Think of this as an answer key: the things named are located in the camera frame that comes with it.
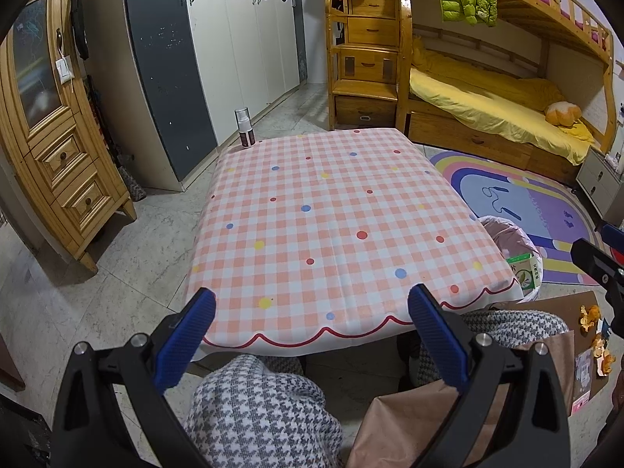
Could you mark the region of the white milk carton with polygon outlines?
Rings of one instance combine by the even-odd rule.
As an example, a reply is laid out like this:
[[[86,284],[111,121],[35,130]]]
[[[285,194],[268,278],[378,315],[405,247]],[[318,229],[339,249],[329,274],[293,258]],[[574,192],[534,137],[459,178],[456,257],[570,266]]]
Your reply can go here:
[[[523,291],[525,299],[527,301],[534,300],[541,288],[542,275],[544,274],[541,256],[534,252],[526,252],[508,258],[507,262]]]

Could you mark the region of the orange peel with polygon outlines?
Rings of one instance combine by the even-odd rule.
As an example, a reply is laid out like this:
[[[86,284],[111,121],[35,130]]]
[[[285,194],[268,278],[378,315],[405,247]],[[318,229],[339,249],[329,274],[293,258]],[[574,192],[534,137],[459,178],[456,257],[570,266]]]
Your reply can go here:
[[[617,358],[608,349],[609,326],[604,320],[600,307],[597,304],[591,307],[580,307],[580,319],[578,319],[581,332],[588,335],[594,330],[590,352],[597,365],[597,375],[606,378],[612,370],[612,365]]]

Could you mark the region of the pink-lined trash bin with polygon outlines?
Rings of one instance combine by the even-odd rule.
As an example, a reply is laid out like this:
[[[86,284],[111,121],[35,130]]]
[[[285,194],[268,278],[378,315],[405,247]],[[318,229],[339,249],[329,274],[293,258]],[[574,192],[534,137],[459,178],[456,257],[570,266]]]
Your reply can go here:
[[[505,259],[516,257],[526,252],[534,252],[536,255],[541,256],[541,253],[529,236],[512,221],[501,218],[500,216],[480,216],[478,221],[496,243]]]

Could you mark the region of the grey nightstand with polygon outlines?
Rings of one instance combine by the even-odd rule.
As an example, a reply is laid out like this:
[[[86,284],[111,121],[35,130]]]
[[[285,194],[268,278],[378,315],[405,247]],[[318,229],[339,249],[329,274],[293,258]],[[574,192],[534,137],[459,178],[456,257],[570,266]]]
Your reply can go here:
[[[596,148],[589,148],[585,161],[578,170],[576,183],[604,222],[616,227],[622,224],[623,180]]]

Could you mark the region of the brown cardboard sheet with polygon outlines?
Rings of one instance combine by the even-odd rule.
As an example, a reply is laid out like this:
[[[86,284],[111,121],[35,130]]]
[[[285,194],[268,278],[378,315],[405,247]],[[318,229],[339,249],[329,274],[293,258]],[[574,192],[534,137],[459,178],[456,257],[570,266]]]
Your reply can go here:
[[[597,324],[587,332],[582,329],[581,307],[587,312],[598,308],[601,314],[605,308],[597,303],[595,291],[578,292],[557,298],[526,303],[496,303],[498,310],[538,310],[560,318],[567,331],[548,337],[544,343],[553,350],[552,359],[556,368],[560,387],[564,395],[568,415],[580,411],[607,385],[609,376],[600,376],[597,359],[593,357],[593,341],[597,337]]]

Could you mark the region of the rainbow oval rug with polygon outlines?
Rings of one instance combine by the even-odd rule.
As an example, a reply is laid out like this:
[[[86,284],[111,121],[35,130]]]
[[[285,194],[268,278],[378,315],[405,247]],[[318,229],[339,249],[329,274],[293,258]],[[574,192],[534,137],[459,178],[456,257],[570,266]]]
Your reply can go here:
[[[486,158],[428,146],[424,151],[476,216],[499,216],[523,228],[541,253],[546,283],[596,283],[571,261],[574,241],[603,243],[570,188]]]

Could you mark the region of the houndstooth trousers leg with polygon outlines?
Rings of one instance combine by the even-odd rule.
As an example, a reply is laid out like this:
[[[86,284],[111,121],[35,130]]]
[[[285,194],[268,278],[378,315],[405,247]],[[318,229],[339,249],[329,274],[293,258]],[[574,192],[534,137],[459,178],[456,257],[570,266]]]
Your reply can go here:
[[[296,358],[243,354],[209,373],[184,429],[213,467],[342,465],[342,425]]]

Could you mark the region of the orange plush toy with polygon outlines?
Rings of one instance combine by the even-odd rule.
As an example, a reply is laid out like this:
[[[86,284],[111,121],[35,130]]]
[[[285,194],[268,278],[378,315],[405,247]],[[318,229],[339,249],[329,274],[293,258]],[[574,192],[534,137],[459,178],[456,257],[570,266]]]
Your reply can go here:
[[[556,101],[545,110],[546,121],[553,126],[571,128],[581,117],[581,108],[568,101]]]

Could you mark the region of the pink checkered tablecloth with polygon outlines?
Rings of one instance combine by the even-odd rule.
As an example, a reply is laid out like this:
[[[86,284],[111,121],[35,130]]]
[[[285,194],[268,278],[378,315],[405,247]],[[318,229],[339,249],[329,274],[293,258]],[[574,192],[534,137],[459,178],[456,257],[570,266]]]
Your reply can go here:
[[[413,326],[420,283],[456,313],[523,299],[477,216],[402,132],[270,138],[219,158],[187,276],[189,294],[216,296],[201,354],[395,336]]]

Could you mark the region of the yellow bed sheet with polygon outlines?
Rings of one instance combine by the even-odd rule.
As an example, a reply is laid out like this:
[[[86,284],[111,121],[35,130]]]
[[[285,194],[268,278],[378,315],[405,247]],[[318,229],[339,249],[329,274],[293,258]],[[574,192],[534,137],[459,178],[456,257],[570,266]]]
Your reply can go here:
[[[545,78],[515,78],[444,56],[417,43],[413,47],[410,93],[452,115],[463,125],[530,144],[581,165],[597,140],[576,117],[570,124],[548,119],[550,107],[567,103]]]

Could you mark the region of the wooden glass-door cabinet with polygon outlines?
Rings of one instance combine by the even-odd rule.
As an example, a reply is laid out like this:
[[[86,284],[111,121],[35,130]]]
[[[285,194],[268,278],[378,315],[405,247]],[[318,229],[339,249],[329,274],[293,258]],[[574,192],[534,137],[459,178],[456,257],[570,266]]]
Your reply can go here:
[[[71,0],[28,0],[1,43],[1,146],[53,242],[91,273],[88,246],[121,211],[137,217],[89,101]]]

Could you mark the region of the white spray bottle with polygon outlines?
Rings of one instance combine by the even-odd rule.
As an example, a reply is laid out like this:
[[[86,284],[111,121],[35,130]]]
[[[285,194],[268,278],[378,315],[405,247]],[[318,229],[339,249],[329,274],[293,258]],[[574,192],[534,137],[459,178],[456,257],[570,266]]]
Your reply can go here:
[[[238,127],[240,143],[243,148],[249,148],[255,145],[255,133],[252,125],[252,119],[248,108],[244,107],[235,110],[235,117]]]

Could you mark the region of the white grey wardrobe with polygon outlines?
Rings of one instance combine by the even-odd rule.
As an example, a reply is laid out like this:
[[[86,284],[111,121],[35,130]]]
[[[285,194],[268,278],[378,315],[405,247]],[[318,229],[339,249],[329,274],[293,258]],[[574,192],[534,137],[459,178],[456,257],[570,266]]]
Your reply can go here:
[[[303,80],[296,0],[125,0],[138,77],[175,178]]]

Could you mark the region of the wooden stair drawers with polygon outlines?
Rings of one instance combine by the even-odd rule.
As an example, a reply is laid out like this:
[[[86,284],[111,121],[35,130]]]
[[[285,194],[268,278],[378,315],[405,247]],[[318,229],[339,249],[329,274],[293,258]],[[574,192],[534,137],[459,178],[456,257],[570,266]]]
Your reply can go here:
[[[325,0],[328,127],[406,130],[410,0]]]

